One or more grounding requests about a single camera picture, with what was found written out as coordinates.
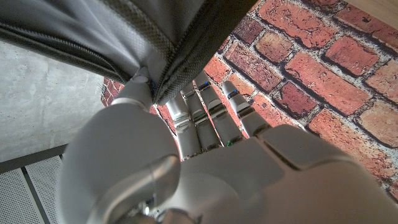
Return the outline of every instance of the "gray fabric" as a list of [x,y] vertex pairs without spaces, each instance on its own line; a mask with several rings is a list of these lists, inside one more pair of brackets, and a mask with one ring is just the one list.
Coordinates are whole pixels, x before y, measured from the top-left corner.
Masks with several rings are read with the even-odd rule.
[[0,0],[0,38],[125,83],[140,67],[164,104],[203,69],[253,0]]

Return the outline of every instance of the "white robotic arm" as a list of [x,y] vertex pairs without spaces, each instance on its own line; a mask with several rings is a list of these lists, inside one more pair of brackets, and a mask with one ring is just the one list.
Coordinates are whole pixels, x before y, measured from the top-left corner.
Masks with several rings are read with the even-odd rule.
[[145,68],[85,125],[66,150],[60,223],[397,223],[396,205],[341,150],[270,127],[225,82],[245,139],[206,75],[194,81],[208,113],[192,84],[167,103],[183,162],[164,122],[146,112]]

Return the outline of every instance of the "robot finger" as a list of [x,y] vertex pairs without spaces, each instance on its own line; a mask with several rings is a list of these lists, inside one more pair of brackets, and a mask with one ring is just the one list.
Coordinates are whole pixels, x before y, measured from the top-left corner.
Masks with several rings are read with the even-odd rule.
[[193,83],[189,83],[181,90],[184,102],[188,107],[192,121],[195,123],[197,133],[203,152],[221,146],[213,125],[210,122],[199,96],[197,95]]
[[225,105],[218,98],[205,72],[200,72],[194,81],[223,145],[232,146],[242,140],[244,138],[242,132],[235,125]]
[[223,83],[223,93],[229,103],[231,103],[232,109],[238,116],[243,129],[249,137],[253,137],[261,131],[271,128],[267,121],[246,102],[230,81]]
[[201,154],[202,150],[195,124],[190,118],[189,110],[181,94],[177,94],[166,105],[173,119],[181,158],[185,160]]

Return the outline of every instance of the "concrete floor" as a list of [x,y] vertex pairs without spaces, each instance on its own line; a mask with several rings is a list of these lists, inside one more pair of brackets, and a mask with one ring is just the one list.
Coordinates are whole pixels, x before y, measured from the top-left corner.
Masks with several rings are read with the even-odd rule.
[[0,162],[61,146],[104,106],[103,77],[0,42]]

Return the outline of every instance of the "perforated metal panel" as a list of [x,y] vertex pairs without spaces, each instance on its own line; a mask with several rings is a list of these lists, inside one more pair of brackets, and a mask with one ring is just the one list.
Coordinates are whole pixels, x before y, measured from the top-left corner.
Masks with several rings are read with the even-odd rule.
[[57,224],[57,209],[55,206],[55,191],[60,175],[62,161],[59,156],[45,159],[26,166],[27,173],[42,202],[50,223]]
[[0,174],[0,223],[44,223],[21,169]]

